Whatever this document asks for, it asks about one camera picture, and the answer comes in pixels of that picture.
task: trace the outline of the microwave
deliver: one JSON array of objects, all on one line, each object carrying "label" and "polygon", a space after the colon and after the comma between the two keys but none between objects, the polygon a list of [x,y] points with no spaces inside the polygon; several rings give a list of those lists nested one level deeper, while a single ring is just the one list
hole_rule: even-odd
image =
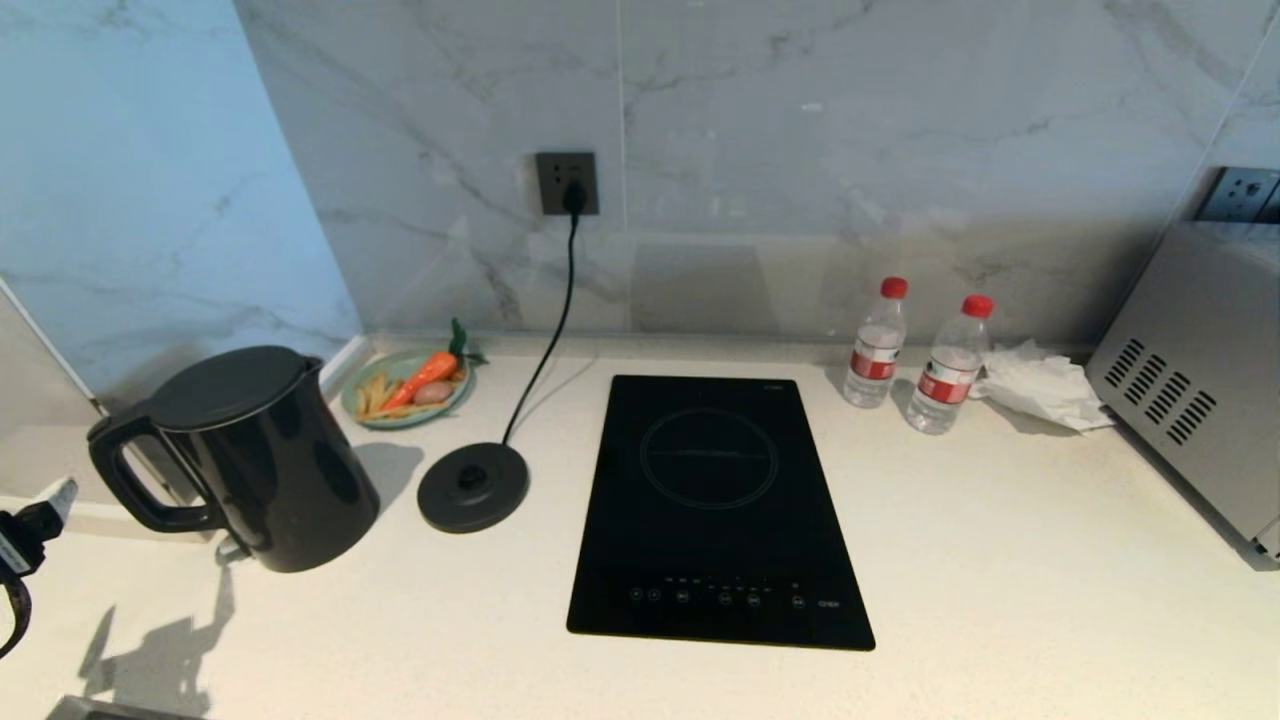
[{"label": "microwave", "polygon": [[1280,225],[1172,225],[1085,375],[1249,565],[1280,569]]}]

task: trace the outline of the induction cooktop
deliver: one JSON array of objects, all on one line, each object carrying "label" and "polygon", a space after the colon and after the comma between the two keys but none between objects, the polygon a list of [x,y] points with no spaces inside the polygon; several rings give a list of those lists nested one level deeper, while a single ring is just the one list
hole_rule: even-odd
[{"label": "induction cooktop", "polygon": [[795,382],[613,378],[567,624],[876,647]]}]

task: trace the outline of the red bottle cap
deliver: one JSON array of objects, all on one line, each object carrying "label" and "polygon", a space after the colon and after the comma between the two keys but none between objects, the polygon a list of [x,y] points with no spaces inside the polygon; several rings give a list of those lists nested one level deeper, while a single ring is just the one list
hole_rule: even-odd
[{"label": "red bottle cap", "polygon": [[906,297],[906,281],[902,278],[884,278],[881,283],[881,295],[891,300]]},{"label": "red bottle cap", "polygon": [[964,299],[964,306],[960,307],[960,311],[970,318],[989,318],[995,309],[996,302],[986,295],[970,295]]}]

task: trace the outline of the plastic water bottle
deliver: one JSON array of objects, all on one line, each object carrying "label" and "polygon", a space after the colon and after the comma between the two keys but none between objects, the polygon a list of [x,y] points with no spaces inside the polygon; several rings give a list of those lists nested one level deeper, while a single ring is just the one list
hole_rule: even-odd
[{"label": "plastic water bottle", "polygon": [[995,309],[996,304],[986,295],[970,295],[964,299],[961,314],[938,332],[906,409],[906,421],[913,428],[940,436],[955,425],[960,404],[969,396],[982,360],[991,351],[987,318]]},{"label": "plastic water bottle", "polygon": [[858,407],[879,407],[893,384],[897,355],[906,341],[906,319],[902,299],[906,281],[884,278],[881,297],[858,328],[854,355],[845,374],[845,400]]}]

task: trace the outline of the black electric kettle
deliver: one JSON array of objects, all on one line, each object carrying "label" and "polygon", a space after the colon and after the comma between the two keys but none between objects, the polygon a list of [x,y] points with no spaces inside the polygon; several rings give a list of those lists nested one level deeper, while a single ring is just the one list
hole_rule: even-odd
[{"label": "black electric kettle", "polygon": [[[273,346],[210,357],[97,423],[90,457],[152,530],[227,528],[271,570],[315,568],[378,516],[378,495],[320,393],[321,365]],[[123,452],[140,436],[160,441],[205,505],[161,503],[138,482]]]}]

